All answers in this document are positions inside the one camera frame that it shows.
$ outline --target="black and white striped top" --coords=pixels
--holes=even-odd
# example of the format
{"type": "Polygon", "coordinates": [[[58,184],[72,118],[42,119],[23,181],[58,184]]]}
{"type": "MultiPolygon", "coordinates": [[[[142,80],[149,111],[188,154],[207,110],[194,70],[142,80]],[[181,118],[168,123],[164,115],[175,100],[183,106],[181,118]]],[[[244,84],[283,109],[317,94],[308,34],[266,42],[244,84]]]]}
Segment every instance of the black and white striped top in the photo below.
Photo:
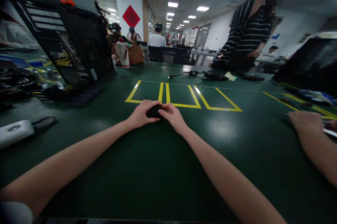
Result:
{"type": "MultiPolygon", "coordinates": [[[[273,22],[266,22],[264,20],[264,10],[261,8],[249,19],[254,1],[248,0],[244,5],[235,10],[228,40],[219,54],[230,56],[233,51],[247,52],[248,54],[256,50],[261,42],[266,43],[268,41],[273,28],[273,22]]],[[[216,57],[215,60],[226,60],[226,58],[216,57]]]]}

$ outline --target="white pillar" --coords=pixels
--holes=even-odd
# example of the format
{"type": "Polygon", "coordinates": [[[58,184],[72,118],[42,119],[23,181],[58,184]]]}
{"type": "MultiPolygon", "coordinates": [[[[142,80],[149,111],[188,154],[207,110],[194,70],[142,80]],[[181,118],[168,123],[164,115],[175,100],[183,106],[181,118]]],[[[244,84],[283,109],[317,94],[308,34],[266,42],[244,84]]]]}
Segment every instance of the white pillar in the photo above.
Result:
{"type": "Polygon", "coordinates": [[[127,24],[123,15],[128,7],[131,6],[136,14],[139,16],[140,20],[134,26],[136,33],[139,34],[140,39],[144,40],[144,29],[143,29],[143,0],[117,0],[117,8],[119,13],[119,25],[122,28],[122,34],[126,36],[129,32],[130,26],[127,24]]]}

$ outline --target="green workbench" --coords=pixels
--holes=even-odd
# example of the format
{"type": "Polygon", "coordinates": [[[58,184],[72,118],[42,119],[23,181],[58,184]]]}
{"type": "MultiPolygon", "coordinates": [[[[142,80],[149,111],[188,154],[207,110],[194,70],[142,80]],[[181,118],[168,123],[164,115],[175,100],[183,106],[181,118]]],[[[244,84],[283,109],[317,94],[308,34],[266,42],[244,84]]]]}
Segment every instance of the green workbench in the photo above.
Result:
{"type": "MultiPolygon", "coordinates": [[[[230,160],[291,223],[337,223],[337,190],[301,149],[277,99],[285,86],[209,81],[182,71],[209,68],[145,62],[102,81],[104,92],[83,108],[31,98],[0,114],[0,127],[56,116],[43,135],[0,152],[3,187],[64,148],[127,119],[138,102],[180,106],[186,123],[230,160]]],[[[316,106],[324,116],[337,110],[316,106]]],[[[43,217],[237,222],[194,153],[167,121],[148,124],[118,140],[64,187],[43,217]]]]}

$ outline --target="red diamond decoration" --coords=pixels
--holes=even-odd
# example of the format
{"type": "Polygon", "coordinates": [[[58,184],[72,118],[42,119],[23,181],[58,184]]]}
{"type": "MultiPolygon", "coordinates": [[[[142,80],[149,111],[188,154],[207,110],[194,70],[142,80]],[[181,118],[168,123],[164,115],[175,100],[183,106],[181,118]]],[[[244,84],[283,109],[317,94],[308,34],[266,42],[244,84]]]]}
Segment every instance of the red diamond decoration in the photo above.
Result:
{"type": "Polygon", "coordinates": [[[133,26],[133,27],[135,27],[137,25],[137,23],[140,21],[139,16],[133,10],[133,8],[131,7],[131,5],[129,5],[128,8],[126,9],[126,11],[125,11],[125,13],[123,15],[123,19],[126,21],[126,23],[129,26],[133,26]]]}

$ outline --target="brown handbag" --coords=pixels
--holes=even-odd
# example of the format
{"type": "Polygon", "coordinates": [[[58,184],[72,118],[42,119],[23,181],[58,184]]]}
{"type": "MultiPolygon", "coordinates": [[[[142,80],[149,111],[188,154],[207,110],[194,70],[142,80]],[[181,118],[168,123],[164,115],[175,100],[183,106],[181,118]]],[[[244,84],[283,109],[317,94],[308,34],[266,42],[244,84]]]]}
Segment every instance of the brown handbag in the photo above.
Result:
{"type": "Polygon", "coordinates": [[[139,34],[136,34],[132,39],[132,46],[129,48],[129,61],[131,65],[136,65],[138,63],[144,63],[144,52],[142,45],[136,44],[136,36],[139,37],[139,34]]]}

